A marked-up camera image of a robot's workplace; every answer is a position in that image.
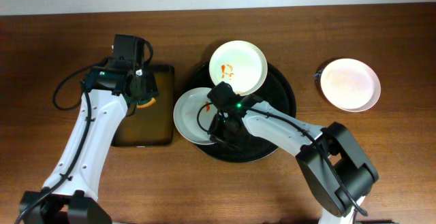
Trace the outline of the light grey plate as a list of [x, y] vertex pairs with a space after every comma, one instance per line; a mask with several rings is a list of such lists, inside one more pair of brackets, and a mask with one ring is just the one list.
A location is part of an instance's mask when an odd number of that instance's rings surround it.
[[[207, 95], [211, 88], [200, 87], [183, 93], [177, 100], [173, 119], [178, 132], [190, 142], [197, 145], [212, 145], [209, 134], [200, 128], [197, 115], [200, 108], [210, 102]], [[200, 115], [200, 125], [208, 129], [216, 115], [217, 109], [213, 104], [205, 106]]]

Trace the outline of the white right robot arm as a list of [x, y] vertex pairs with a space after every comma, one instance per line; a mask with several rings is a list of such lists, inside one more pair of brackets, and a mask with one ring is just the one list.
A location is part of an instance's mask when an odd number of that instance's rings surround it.
[[341, 123], [328, 127], [297, 120], [250, 95], [207, 95], [210, 102], [246, 129], [295, 157], [313, 194], [323, 208], [320, 223], [354, 221], [368, 212], [361, 206], [379, 175], [362, 147]]

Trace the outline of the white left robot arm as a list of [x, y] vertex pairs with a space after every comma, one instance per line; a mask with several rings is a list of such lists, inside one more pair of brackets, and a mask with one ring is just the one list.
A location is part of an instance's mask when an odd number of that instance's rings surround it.
[[147, 68], [93, 67], [80, 83], [74, 129], [39, 192], [24, 193], [17, 223], [111, 223], [97, 203], [103, 166], [129, 106], [149, 103], [158, 90]]

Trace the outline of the orange green scrub sponge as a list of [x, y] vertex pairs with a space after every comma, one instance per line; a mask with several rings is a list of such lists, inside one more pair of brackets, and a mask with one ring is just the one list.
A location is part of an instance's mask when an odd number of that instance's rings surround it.
[[156, 99], [152, 97], [150, 100], [145, 101], [142, 104], [137, 104], [136, 107], [137, 109], [143, 109], [152, 106], [154, 103], [156, 103]]

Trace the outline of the pink plate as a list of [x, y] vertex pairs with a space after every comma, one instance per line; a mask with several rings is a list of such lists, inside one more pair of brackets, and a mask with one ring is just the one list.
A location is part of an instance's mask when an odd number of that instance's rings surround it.
[[322, 68], [319, 84], [324, 97], [347, 112], [371, 109], [381, 96], [381, 82], [366, 63], [336, 59]]

